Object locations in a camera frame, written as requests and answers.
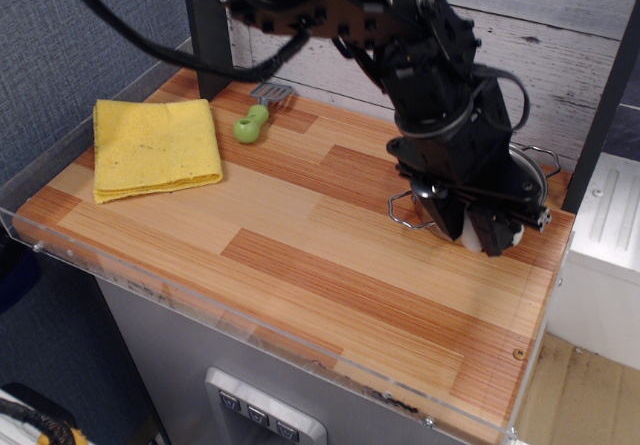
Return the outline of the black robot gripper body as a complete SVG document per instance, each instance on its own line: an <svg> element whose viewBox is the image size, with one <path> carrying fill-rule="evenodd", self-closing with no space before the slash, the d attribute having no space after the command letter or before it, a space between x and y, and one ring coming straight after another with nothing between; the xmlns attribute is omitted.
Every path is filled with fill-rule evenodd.
<svg viewBox="0 0 640 445"><path fill-rule="evenodd" d="M406 164L418 172L466 184L513 145L515 127L496 77L473 78L450 113L435 112L421 120L397 114L395 121L400 134L386 148L396 159L399 174L398 165Z"/></svg>

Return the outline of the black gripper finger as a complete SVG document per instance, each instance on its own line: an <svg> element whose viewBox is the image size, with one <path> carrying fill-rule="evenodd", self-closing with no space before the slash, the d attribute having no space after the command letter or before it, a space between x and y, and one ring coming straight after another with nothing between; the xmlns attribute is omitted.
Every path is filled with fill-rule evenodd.
<svg viewBox="0 0 640 445"><path fill-rule="evenodd" d="M469 218L482 251L489 257L501 256L516 246L524 232L524 226L509 215L481 205L469 207Z"/></svg>
<svg viewBox="0 0 640 445"><path fill-rule="evenodd" d="M455 242L461 238L465 204L449 193L444 185L427 179L411 179L415 210L423 223L440 238Z"/></svg>

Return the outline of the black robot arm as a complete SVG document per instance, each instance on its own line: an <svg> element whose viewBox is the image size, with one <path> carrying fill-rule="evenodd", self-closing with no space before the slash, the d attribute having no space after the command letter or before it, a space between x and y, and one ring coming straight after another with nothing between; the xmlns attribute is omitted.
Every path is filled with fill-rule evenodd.
<svg viewBox="0 0 640 445"><path fill-rule="evenodd" d="M265 33L329 39L389 97L388 152L430 226L499 256L550 220L547 181L511 139L500 88L510 73L475 60L474 24L447 0L219 0Z"/></svg>

